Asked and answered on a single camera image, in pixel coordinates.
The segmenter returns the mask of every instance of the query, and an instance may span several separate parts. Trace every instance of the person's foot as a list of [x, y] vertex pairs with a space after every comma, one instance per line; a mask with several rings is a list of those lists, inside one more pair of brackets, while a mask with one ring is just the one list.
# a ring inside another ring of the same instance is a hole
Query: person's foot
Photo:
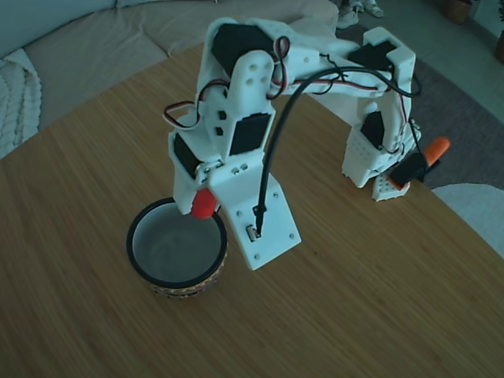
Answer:
[[382, 18], [384, 16], [383, 10], [377, 4], [366, 4], [365, 10], [376, 18]]
[[339, 13], [338, 24], [336, 25], [336, 28], [343, 30], [358, 23], [359, 16], [357, 15], [357, 12], [353, 11], [351, 8], [347, 10], [342, 9]]
[[360, 0], [350, 0], [350, 6], [357, 13], [364, 12], [364, 6], [362, 5]]

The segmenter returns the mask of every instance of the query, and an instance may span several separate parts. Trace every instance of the black cable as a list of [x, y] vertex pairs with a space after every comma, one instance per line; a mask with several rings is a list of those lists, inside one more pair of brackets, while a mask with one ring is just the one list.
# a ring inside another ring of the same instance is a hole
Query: black cable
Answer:
[[324, 71], [320, 71], [314, 73], [312, 76], [304, 80], [299, 87], [296, 88], [292, 96], [289, 98], [289, 101], [285, 105], [282, 114], [280, 115], [280, 119], [276, 123], [275, 130], [273, 131], [271, 141], [269, 142], [268, 149], [265, 154], [265, 162], [262, 168], [261, 174], [261, 184], [259, 187], [259, 203], [258, 203], [258, 211], [255, 218], [256, 231], [257, 234], [260, 235], [262, 231], [262, 224], [264, 222], [265, 216], [265, 200], [266, 200], [266, 190], [268, 188], [268, 178], [269, 172], [271, 170], [273, 155], [275, 154], [276, 147], [278, 146], [278, 140], [280, 138], [280, 134], [284, 129], [284, 126], [287, 122], [287, 118], [294, 108], [295, 103], [298, 101], [299, 97], [302, 95], [302, 92], [315, 80], [320, 79], [322, 76], [331, 75], [334, 73], [338, 73], [339, 69], [325, 69]]
[[380, 79], [384, 83], [386, 83], [386, 85], [388, 85], [390, 89], [393, 89], [394, 91], [396, 91], [397, 93], [399, 93], [400, 95], [403, 95], [405, 97], [409, 97], [409, 98], [418, 97], [422, 93], [421, 83], [420, 83], [419, 79], [417, 78], [417, 76], [414, 74], [413, 74], [413, 81], [417, 85], [417, 90], [415, 92], [406, 92], [403, 89], [399, 88], [394, 81], [387, 79], [387, 77], [385, 77], [381, 72], [376, 71], [375, 69], [368, 69], [366, 67], [351, 66], [351, 65], [339, 67], [339, 69], [341, 70], [341, 72], [369, 73], [369, 74], [377, 77], [378, 79]]
[[[262, 168], [262, 173], [261, 173], [261, 184], [259, 186], [259, 201], [258, 201], [258, 211], [256, 214], [256, 232], [258, 235], [261, 235], [262, 232], [262, 225], [264, 223], [264, 216], [265, 216], [265, 201], [266, 201], [266, 191], [268, 189], [268, 178], [269, 178], [269, 172], [271, 171], [271, 166], [272, 166], [272, 158], [273, 155], [275, 154], [276, 147], [278, 145], [278, 140], [280, 138], [280, 134], [282, 130], [284, 129], [284, 126], [287, 122], [287, 118], [289, 117], [289, 114], [292, 111], [292, 108], [294, 108], [295, 103], [298, 101], [299, 97], [301, 96], [302, 92], [315, 80], [320, 79], [323, 76], [326, 75], [331, 75], [331, 74], [338, 74], [338, 75], [343, 75], [344, 72], [363, 72], [363, 73], [369, 73], [371, 75], [374, 75], [386, 85], [389, 86], [390, 89], [398, 92], [399, 94], [412, 98], [412, 97], [417, 97], [421, 94], [422, 92], [422, 86], [418, 78], [413, 75], [413, 81], [415, 81], [417, 85], [417, 91], [416, 92], [406, 92], [403, 89], [399, 88], [394, 82], [391, 80], [387, 79], [384, 75], [382, 75], [380, 72], [374, 70], [374, 69], [367, 69], [366, 67], [358, 67], [358, 66], [345, 66], [345, 67], [339, 67], [336, 63], [335, 67], [333, 69], [325, 69], [324, 71], [320, 71], [317, 73], [314, 73], [312, 76], [308, 77], [307, 79], [303, 80], [303, 82], [299, 85], [298, 88], [294, 91], [292, 96], [289, 98], [289, 101], [285, 105], [285, 108], [283, 109], [282, 114], [280, 115], [280, 119], [276, 123], [275, 130], [273, 131], [272, 138], [269, 142], [268, 149], [266, 150], [265, 154], [265, 160], [264, 160], [264, 166]], [[417, 148], [420, 151], [420, 147], [418, 146], [418, 141], [417, 141], [417, 136], [415, 135], [413, 131], [413, 137], [415, 139], [415, 143], [417, 144]]]
[[[425, 158], [424, 153], [420, 149], [420, 144], [418, 142], [417, 133], [415, 132], [415, 127], [413, 126], [413, 122], [411, 122], [411, 120], [408, 120], [408, 124], [409, 124], [409, 128], [411, 128], [411, 133], [413, 134], [413, 140], [415, 141], [415, 146], [417, 146], [417, 151], [420, 155], [422, 155]], [[424, 171], [422, 172], [422, 176], [420, 176], [418, 178], [421, 183], [424, 182], [425, 173], [427, 173], [427, 160], [425, 161]]]

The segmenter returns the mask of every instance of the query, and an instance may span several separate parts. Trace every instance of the robotic arm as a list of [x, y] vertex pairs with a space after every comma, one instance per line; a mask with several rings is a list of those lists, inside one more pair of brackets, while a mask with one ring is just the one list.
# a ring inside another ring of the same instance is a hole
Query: robotic arm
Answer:
[[[375, 181], [376, 200], [404, 195], [384, 172], [420, 138], [406, 127], [415, 54], [383, 28], [365, 33], [364, 46], [296, 33], [286, 24], [220, 19], [209, 28], [194, 102], [168, 106], [174, 199], [183, 214], [228, 215], [250, 269], [301, 242], [281, 186], [269, 173], [276, 141], [301, 93], [340, 93], [363, 101], [367, 117], [352, 128], [343, 174], [357, 187]], [[290, 95], [265, 154], [276, 112], [271, 100]], [[175, 119], [175, 109], [189, 112]]]

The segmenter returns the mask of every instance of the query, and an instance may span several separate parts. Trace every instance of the sofa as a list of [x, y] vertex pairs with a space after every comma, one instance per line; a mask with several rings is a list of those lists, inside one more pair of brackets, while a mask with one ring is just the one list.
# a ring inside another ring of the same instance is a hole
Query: sofa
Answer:
[[315, 17], [335, 30], [329, 0], [8, 0], [0, 57], [23, 47], [43, 86], [39, 128], [113, 85], [201, 43], [218, 17], [291, 23]]

